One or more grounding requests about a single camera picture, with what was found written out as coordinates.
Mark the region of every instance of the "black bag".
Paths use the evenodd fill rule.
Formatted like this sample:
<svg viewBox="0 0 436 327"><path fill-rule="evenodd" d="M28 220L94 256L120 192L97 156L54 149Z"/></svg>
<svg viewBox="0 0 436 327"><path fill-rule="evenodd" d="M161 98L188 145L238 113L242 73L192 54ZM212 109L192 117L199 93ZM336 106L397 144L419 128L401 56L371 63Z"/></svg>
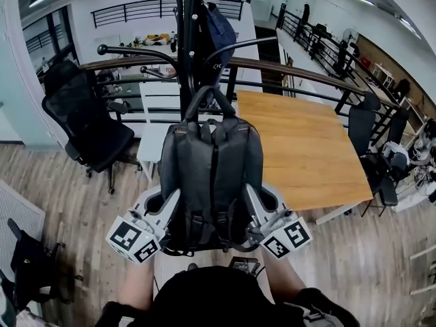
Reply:
<svg viewBox="0 0 436 327"><path fill-rule="evenodd" d="M222 122L208 120L202 127L193 117L207 93L223 110ZM211 133L210 124L216 126ZM177 188L181 202L168 225L165 253L237 248L246 240L252 220L241 202L244 183L258 193L262 188L263 152L258 132L235 111L218 88L202 87L192 99L185 119L172 125L163 142L159 175L166 200Z"/></svg>

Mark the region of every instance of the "backpack handle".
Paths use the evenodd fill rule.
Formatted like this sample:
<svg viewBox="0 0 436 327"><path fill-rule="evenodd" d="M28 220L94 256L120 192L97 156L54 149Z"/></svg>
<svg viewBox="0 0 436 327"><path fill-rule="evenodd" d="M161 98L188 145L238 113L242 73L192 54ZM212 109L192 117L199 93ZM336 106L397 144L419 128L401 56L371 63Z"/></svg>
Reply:
<svg viewBox="0 0 436 327"><path fill-rule="evenodd" d="M213 97L217 100L217 103L219 107L223 110L224 117L233 117L235 116L235 111L232 105L229 103L227 98L221 93L221 91L214 86L203 86L194 96L194 98L191 100L191 103L189 104L188 109L185 113L185 119L187 121L191 121L194 114L197 112L198 107L200 106L200 103L203 100L203 97L208 93L209 91L212 91Z"/></svg>

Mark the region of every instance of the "human arm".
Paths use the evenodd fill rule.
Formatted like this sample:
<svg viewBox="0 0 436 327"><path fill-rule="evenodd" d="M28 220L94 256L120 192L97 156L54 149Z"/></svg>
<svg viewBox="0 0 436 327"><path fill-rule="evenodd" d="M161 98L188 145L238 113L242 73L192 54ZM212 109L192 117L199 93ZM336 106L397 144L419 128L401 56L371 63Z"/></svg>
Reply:
<svg viewBox="0 0 436 327"><path fill-rule="evenodd" d="M288 260L278 260L265 248L261 248L266 276L275 303L291 302L302 289L306 288L305 283Z"/></svg>
<svg viewBox="0 0 436 327"><path fill-rule="evenodd" d="M119 288L118 302L138 310L149 310L153 301L154 275L154 256L141 265L129 263L124 284Z"/></svg>

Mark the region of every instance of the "person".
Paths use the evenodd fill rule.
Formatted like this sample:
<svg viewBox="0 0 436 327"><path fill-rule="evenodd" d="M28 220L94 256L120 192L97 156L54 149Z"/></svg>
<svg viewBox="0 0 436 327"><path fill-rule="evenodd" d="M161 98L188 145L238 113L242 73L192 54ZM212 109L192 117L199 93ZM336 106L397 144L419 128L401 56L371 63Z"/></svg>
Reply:
<svg viewBox="0 0 436 327"><path fill-rule="evenodd" d="M307 24L309 20L309 14L310 14L310 7L309 4L306 3L305 9L302 12L301 19L298 22L297 30L295 31L294 41L296 41L300 37L301 32L304 30L304 26Z"/></svg>
<svg viewBox="0 0 436 327"><path fill-rule="evenodd" d="M244 322L295 327L360 325L350 312L328 300L319 290L306 288L289 261L279 261L263 248L262 255L275 304L263 295L253 275L222 266L198 268L195 264L169 279L153 300L153 257L142 265L129 265L118 302L106 304L96 327L118 326L122 316L134 319L130 327L153 322L164 325Z"/></svg>

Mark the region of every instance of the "desk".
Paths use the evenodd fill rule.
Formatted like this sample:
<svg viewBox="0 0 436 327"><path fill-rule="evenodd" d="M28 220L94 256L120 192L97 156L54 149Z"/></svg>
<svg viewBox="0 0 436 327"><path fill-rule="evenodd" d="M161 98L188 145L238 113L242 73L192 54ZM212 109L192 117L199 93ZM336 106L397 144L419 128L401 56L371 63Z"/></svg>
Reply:
<svg viewBox="0 0 436 327"><path fill-rule="evenodd" d="M379 89L377 86L374 86L373 84L368 84L368 85L371 87L371 89L374 91L374 93L378 98L380 98L382 101L385 101L386 103L392 103L389 97L381 89ZM406 123L404 134L412 137L416 135L416 132L414 128L410 125L409 121Z"/></svg>
<svg viewBox="0 0 436 327"><path fill-rule="evenodd" d="M388 88L390 84L392 84L392 81L394 81L392 74L388 70L384 69L380 64L374 64L373 74L386 88Z"/></svg>
<svg viewBox="0 0 436 327"><path fill-rule="evenodd" d="M150 183L154 164L161 159L162 146L170 125L171 123L147 123L144 125L136 158ZM150 162L149 168L146 168L145 162Z"/></svg>
<svg viewBox="0 0 436 327"><path fill-rule="evenodd" d="M373 198L357 154L330 106L238 91L238 107L240 117L259 131L263 180L276 187L293 210L345 205L317 221L323 223Z"/></svg>

